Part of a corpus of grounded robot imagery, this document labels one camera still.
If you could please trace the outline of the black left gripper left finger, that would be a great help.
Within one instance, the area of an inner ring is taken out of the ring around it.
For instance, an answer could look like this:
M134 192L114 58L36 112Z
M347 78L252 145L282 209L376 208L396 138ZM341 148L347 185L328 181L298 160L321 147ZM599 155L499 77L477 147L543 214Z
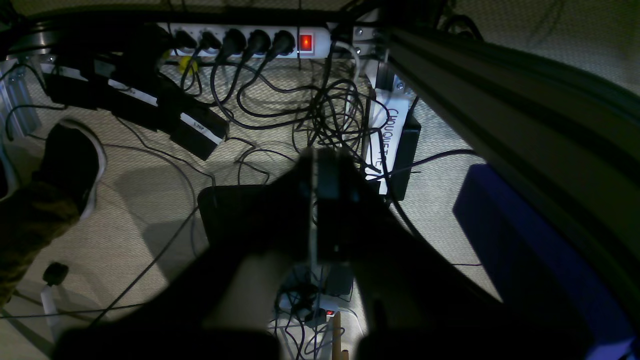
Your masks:
M307 259L315 155L305 151L156 297L113 322L66 332L57 360L276 360L267 324L277 292Z

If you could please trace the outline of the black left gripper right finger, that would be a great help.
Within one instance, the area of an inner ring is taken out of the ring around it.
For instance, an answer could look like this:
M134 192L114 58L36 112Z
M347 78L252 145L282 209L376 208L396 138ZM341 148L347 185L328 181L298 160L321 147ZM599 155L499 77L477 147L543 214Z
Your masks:
M572 328L538 325L403 227L349 155L317 151L317 259L352 268L368 334L355 360L583 360Z

